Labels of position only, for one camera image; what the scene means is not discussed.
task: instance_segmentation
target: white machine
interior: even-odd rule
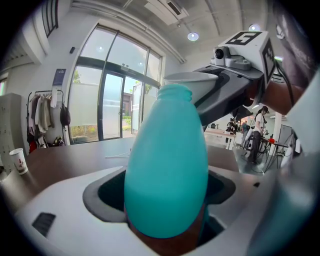
[[[260,102],[275,68],[267,32],[241,31],[214,48],[213,54],[210,64],[196,70],[218,76],[214,88],[194,103],[204,126],[245,104],[246,89],[253,84],[258,84],[258,90],[251,104]],[[300,110],[320,109],[319,100],[310,96],[320,94],[320,74],[314,79],[301,98],[304,105],[298,102],[287,115],[309,154],[277,173],[266,173],[263,179],[250,177],[248,183],[244,183],[246,174],[209,167],[213,180],[208,187],[221,184],[220,201],[210,192],[206,196],[210,227],[218,235],[188,255],[267,255],[287,243],[306,221],[319,194],[320,143],[310,140],[299,124],[307,117],[293,120]],[[126,223],[121,194],[124,176],[125,167],[118,167],[58,182],[16,217],[28,238],[48,255],[157,255]],[[35,227],[41,213],[55,216],[46,237]]]

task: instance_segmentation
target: sign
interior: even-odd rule
[[[62,86],[66,74],[65,68],[57,68],[53,78],[52,86]]]
[[[243,31],[236,34],[232,37],[226,45],[238,45],[238,46],[245,46],[250,43],[253,39],[259,36],[262,32],[251,32],[251,31]]]
[[[266,83],[268,83],[276,67],[274,50],[272,49],[270,39],[268,39],[264,49],[262,50],[262,58],[263,58],[265,76],[266,76]]]

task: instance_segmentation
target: teal bottle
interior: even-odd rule
[[[153,238],[186,231],[204,203],[208,155],[192,92],[163,86],[129,157],[124,204],[134,227]]]

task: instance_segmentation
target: white shirt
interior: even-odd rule
[[[264,127],[265,127],[264,117],[261,113],[259,113],[255,118],[255,127],[253,131],[258,131],[260,132],[260,134],[262,134]]]

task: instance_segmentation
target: floor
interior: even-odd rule
[[[263,176],[263,172],[272,172],[277,169],[277,158],[269,156],[266,162],[266,154],[258,154],[257,165],[247,161],[247,157],[250,154],[250,151],[244,150],[235,146],[233,149],[236,162],[238,164],[239,172],[243,174],[252,174]],[[278,166],[280,166],[282,158],[278,157]]]

